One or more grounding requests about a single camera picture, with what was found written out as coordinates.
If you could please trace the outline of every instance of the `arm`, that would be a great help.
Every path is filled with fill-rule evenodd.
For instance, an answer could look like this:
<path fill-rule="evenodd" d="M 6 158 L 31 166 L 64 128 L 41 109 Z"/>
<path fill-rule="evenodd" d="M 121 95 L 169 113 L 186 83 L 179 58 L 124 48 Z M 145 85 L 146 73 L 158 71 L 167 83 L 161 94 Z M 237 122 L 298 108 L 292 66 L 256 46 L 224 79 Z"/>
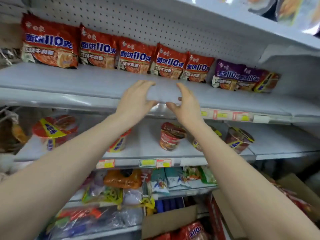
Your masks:
<path fill-rule="evenodd" d="M 320 231 L 309 218 L 206 125 L 193 93 L 183 84 L 177 85 L 181 106 L 171 102 L 166 105 L 201 145 L 220 189 L 249 238 L 320 239 Z"/>
<path fill-rule="evenodd" d="M 126 90 L 116 113 L 42 156 L 0 184 L 1 239 L 34 239 L 74 195 L 108 147 L 157 104 L 146 101 L 154 82 Z"/>

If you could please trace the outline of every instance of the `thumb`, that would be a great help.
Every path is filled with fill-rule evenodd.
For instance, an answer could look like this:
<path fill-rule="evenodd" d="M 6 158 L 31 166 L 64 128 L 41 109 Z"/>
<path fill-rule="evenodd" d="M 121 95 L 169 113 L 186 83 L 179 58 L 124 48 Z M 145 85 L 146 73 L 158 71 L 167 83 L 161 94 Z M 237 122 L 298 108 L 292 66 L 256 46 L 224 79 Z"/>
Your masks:
<path fill-rule="evenodd" d="M 158 101 L 156 101 L 156 100 L 147 101 L 146 107 L 147 107 L 148 112 L 150 111 L 150 109 L 152 109 L 153 106 L 156 106 L 157 104 L 158 104 Z"/>
<path fill-rule="evenodd" d="M 168 109 L 170 109 L 172 112 L 174 112 L 174 114 L 177 112 L 178 106 L 177 106 L 175 103 L 173 103 L 173 102 L 166 102 L 165 104 L 166 104 L 166 106 L 168 107 Z"/>

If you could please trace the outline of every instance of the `forearm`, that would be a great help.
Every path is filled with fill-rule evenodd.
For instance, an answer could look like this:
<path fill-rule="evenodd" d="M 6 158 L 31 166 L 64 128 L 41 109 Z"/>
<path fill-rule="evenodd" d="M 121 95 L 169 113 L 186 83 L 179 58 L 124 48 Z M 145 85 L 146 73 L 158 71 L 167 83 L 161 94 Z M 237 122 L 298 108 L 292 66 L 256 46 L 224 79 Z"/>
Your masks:
<path fill-rule="evenodd" d="M 6 230 L 7 239 L 31 239 L 39 233 L 127 127 L 123 118 L 111 115 L 1 183 L 2 236 Z M 20 231 L 12 231 L 14 226 Z"/>
<path fill-rule="evenodd" d="M 188 128 L 250 239 L 319 239 L 319 230 L 286 196 L 204 122 Z"/>

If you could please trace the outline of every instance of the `left hand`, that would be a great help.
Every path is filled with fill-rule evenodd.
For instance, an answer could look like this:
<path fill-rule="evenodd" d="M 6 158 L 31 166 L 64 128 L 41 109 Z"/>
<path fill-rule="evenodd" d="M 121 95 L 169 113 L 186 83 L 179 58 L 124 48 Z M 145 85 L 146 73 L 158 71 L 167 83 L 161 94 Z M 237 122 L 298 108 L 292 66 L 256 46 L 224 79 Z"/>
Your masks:
<path fill-rule="evenodd" d="M 158 104 L 156 100 L 147 100 L 147 92 L 154 81 L 139 80 L 122 95 L 115 116 L 125 120 L 130 127 L 142 120 L 152 107 Z"/>

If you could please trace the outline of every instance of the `hand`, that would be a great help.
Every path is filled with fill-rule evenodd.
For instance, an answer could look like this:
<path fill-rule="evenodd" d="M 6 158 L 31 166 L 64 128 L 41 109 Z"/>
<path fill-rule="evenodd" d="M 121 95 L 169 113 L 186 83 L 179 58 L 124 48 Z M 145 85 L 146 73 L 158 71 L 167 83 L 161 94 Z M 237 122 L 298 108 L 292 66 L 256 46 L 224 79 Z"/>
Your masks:
<path fill-rule="evenodd" d="M 198 100 L 182 83 L 177 83 L 177 86 L 181 92 L 182 97 L 178 100 L 182 101 L 180 106 L 172 102 L 166 102 L 166 106 L 176 115 L 178 121 L 190 130 L 192 125 L 196 125 L 199 122 L 204 122 L 201 117 L 201 109 Z"/>
<path fill-rule="evenodd" d="M 122 95 L 115 116 L 125 120 L 129 128 L 136 125 L 158 104 L 155 100 L 147 101 L 147 92 L 155 84 L 154 81 L 139 80 L 128 88 Z"/>

